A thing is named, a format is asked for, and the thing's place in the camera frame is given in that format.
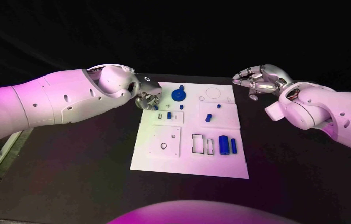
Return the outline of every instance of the white board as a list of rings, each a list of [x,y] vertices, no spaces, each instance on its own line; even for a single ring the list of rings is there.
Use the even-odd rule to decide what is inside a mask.
[[[248,179],[233,87],[169,82],[159,84],[159,111],[143,111],[130,169]],[[183,85],[186,93],[182,102],[170,97],[179,85]],[[209,122],[205,121],[207,114],[212,114]],[[194,139],[194,135],[204,135],[204,149],[201,136]],[[230,154],[220,154],[221,135],[235,139],[237,154],[231,153],[231,145]]]

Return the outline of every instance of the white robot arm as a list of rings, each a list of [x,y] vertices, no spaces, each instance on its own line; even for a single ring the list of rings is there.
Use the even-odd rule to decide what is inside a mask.
[[[74,123],[124,105],[157,110],[162,87],[118,64],[59,71],[0,88],[0,138],[42,125]]]
[[[309,82],[295,82],[285,71],[272,64],[243,70],[233,83],[250,88],[248,97],[273,93],[279,101],[266,112],[272,120],[283,117],[300,129],[316,128],[341,144],[351,147],[351,93]]]

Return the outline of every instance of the blue object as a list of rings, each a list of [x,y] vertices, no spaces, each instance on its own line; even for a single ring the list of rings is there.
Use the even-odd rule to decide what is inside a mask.
[[[175,101],[182,101],[186,97],[186,94],[185,94],[185,87],[181,85],[179,86],[179,89],[173,90],[172,92],[172,99]]]
[[[235,143],[235,139],[231,139],[231,150],[233,150],[233,154],[237,154],[238,151],[237,151],[237,143]]]
[[[228,155],[228,136],[222,135],[218,137],[218,142],[220,142],[220,154],[221,155]]]
[[[211,121],[211,118],[212,118],[212,114],[208,114],[208,115],[207,115],[207,122]]]

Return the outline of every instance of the circular outline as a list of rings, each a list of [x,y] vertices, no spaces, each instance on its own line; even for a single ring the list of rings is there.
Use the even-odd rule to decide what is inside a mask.
[[[212,98],[212,97],[209,97],[209,95],[208,95],[208,94],[207,94],[207,96],[208,96],[211,99],[217,99],[217,98],[220,98],[220,97],[221,97],[221,91],[218,90],[218,92],[220,92],[218,97]]]

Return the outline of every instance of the black curtain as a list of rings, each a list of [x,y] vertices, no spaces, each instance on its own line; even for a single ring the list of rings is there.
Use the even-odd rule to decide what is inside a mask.
[[[0,86],[117,63],[233,77],[272,63],[351,87],[348,0],[0,0]]]

